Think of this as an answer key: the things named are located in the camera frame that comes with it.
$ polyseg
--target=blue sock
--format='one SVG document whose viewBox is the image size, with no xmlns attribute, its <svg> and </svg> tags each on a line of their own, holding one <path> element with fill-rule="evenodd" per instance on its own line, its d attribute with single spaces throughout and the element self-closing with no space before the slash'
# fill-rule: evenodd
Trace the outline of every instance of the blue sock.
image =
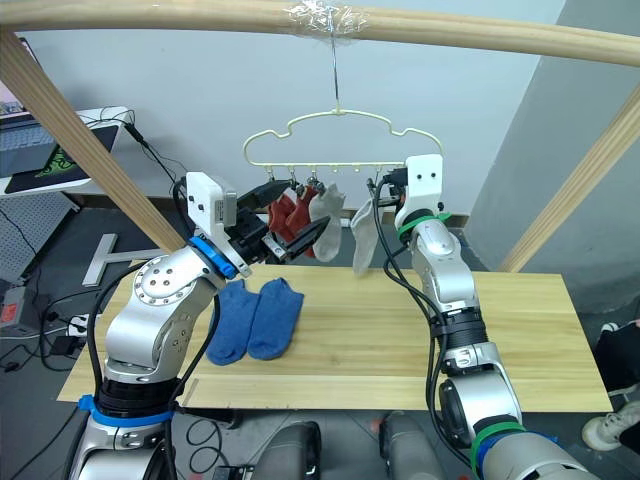
<svg viewBox="0 0 640 480">
<path fill-rule="evenodd" d="M 207 357 L 216 365 L 228 365 L 247 351 L 260 295 L 248 292 L 244 280 L 229 283 L 219 295 L 220 323 L 207 348 Z"/>
<path fill-rule="evenodd" d="M 271 360 L 282 355 L 293 336 L 304 295 L 294 292 L 289 284 L 278 278 L 260 290 L 260 302 L 251 328 L 249 355 Z"/>
</svg>

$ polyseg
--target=green ring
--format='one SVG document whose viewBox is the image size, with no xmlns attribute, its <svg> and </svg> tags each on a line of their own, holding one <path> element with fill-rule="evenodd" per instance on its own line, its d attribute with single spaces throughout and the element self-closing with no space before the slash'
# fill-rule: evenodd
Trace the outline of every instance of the green ring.
<svg viewBox="0 0 640 480">
<path fill-rule="evenodd" d="M 477 457 L 480 444 L 491 435 L 495 435 L 496 433 L 504 432 L 507 430 L 519 430 L 521 432 L 527 431 L 527 429 L 520 425 L 518 422 L 501 422 L 490 425 L 487 428 L 483 428 L 482 430 L 480 430 L 480 433 L 476 435 L 476 438 L 474 438 L 473 443 L 471 444 L 471 471 L 476 476 L 476 478 L 479 478 L 478 473 L 476 472 L 476 468 L 478 467 Z"/>
<path fill-rule="evenodd" d="M 451 216 L 450 213 L 439 213 L 438 215 L 425 215 L 424 217 L 416 218 L 415 220 L 412 220 L 406 225 L 403 225 L 400 228 L 398 228 L 398 238 L 400 238 L 402 234 L 405 233 L 407 230 L 411 230 L 413 227 L 415 227 L 421 222 L 426 222 L 427 220 L 440 220 L 441 222 L 444 222 L 450 216 Z"/>
</svg>

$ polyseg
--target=keyboard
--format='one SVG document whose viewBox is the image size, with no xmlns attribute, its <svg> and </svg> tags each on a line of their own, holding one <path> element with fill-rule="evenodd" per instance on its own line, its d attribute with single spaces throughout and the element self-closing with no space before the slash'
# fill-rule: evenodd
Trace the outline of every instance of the keyboard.
<svg viewBox="0 0 640 480">
<path fill-rule="evenodd" d="M 49 135 L 49 132 L 38 125 L 0 132 L 0 152 L 49 143 L 55 143 L 55 140 Z"/>
</svg>

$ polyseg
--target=red sock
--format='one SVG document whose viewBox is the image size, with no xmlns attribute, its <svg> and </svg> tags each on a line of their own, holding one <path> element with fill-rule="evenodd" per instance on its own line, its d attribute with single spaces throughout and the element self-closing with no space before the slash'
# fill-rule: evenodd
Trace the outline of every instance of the red sock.
<svg viewBox="0 0 640 480">
<path fill-rule="evenodd" d="M 293 200 L 287 195 L 282 195 L 267 207 L 267 211 L 269 212 L 269 230 L 280 235 L 287 243 L 295 238 L 295 235 L 286 224 L 287 217 L 291 215 L 295 208 L 296 206 Z"/>
<path fill-rule="evenodd" d="M 311 223 L 309 218 L 309 203 L 318 194 L 318 191 L 310 185 L 304 187 L 304 193 L 296 200 L 295 210 L 287 217 L 286 225 L 289 230 L 297 234 L 300 230 Z M 309 248 L 304 252 L 307 257 L 315 258 L 313 249 Z"/>
</svg>

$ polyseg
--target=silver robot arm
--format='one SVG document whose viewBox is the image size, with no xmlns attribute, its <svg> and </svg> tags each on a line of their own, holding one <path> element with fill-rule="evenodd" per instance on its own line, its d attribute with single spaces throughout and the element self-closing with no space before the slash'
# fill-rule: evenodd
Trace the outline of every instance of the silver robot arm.
<svg viewBox="0 0 640 480">
<path fill-rule="evenodd" d="M 522 426 L 518 399 L 496 345 L 488 340 L 460 242 L 438 215 L 442 157 L 409 157 L 396 173 L 389 177 L 404 203 L 395 226 L 409 244 L 423 292 L 444 320 L 431 328 L 435 337 L 447 335 L 442 370 L 448 378 L 439 397 L 450 441 L 457 448 L 472 446 L 472 467 L 482 479 L 595 479 L 562 448 Z"/>
<path fill-rule="evenodd" d="M 198 316 L 227 280 L 249 276 L 251 263 L 295 258 L 329 221 L 313 222 L 280 245 L 254 210 L 276 200 L 289 182 L 272 181 L 241 198 L 204 173 L 189 172 L 186 183 L 189 216 L 200 234 L 136 273 L 131 297 L 107 331 L 97 396 L 79 402 L 90 416 L 75 446 L 70 480 L 168 478 L 163 432 Z"/>
</svg>

